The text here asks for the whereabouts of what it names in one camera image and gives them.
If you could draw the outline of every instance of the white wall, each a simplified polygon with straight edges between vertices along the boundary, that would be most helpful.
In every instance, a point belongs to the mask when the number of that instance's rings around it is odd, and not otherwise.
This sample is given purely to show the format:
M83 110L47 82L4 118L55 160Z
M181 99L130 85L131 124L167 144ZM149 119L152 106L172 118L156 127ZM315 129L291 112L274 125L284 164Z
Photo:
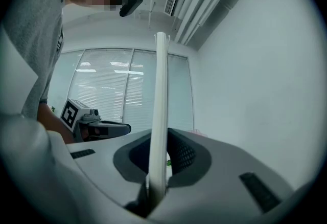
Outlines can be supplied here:
M65 29L64 46L62 52L75 51L80 49L94 49L105 47L126 47L156 50L154 34L163 31L170 34L170 26L163 23L151 22L151 30L148 29L148 22L145 20L134 20L133 18L111 18L103 21L89 21L83 25ZM189 47L176 44L170 41L169 53L187 57L189 60L194 123L197 126L197 103L198 96L198 52Z
M199 50L198 127L294 188L325 148L326 40L310 0L239 0Z

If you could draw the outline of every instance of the black slot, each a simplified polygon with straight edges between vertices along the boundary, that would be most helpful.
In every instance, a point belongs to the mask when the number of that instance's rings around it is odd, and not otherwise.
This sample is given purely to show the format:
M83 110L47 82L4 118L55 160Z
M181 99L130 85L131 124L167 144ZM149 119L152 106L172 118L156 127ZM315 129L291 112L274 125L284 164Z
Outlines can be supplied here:
M95 153L95 151L93 149L86 149L86 150L72 152L71 155L72 155L72 158L75 160L75 159L81 158L83 156L88 156L88 155L91 155L94 153Z
M244 173L240 175L240 179L264 213L281 203L281 200L269 190L255 173Z

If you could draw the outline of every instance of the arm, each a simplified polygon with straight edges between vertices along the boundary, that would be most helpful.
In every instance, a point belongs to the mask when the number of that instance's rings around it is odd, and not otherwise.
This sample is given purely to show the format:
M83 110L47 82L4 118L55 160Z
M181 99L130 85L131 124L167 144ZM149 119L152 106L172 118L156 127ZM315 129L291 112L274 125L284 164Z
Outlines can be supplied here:
M37 121L40 122L46 130L55 131L61 134L65 144L74 143L73 134L50 110L47 104L40 103L37 111Z

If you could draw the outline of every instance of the white pole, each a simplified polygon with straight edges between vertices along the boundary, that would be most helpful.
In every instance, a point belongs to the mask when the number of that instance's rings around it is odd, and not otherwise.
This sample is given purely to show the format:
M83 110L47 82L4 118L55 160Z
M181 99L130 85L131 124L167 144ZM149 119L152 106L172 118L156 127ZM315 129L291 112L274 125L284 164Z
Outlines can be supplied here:
M202 27L206 20L209 18L215 7L218 5L220 0L214 0L212 4L209 6L207 11L203 14L202 18L199 21L199 25Z
M149 158L149 201L154 209L166 194L168 67L166 34L158 32L157 71Z

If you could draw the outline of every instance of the window blinds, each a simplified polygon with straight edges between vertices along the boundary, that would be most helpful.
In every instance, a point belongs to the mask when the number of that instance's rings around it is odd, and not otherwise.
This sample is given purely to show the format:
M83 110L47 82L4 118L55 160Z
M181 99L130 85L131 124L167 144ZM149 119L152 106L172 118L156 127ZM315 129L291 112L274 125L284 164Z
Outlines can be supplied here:
M85 51L74 74L69 97L97 108L104 120L121 122L131 54L131 50Z
M168 127L193 129L193 104L187 58L168 55Z
M155 74L155 52L134 51L127 81L123 122L132 126L132 133L152 127Z
M152 127L156 74L155 52L135 50L127 82L124 123L132 132ZM168 127L192 130L193 105L187 58L168 56Z
M48 100L56 115L61 114L69 90L70 98L97 108L102 119L128 123L132 132L151 128L156 53L134 50L132 56L131 49L95 49L81 55L64 53L58 60ZM189 64L187 58L175 55L168 55L168 126L193 129Z

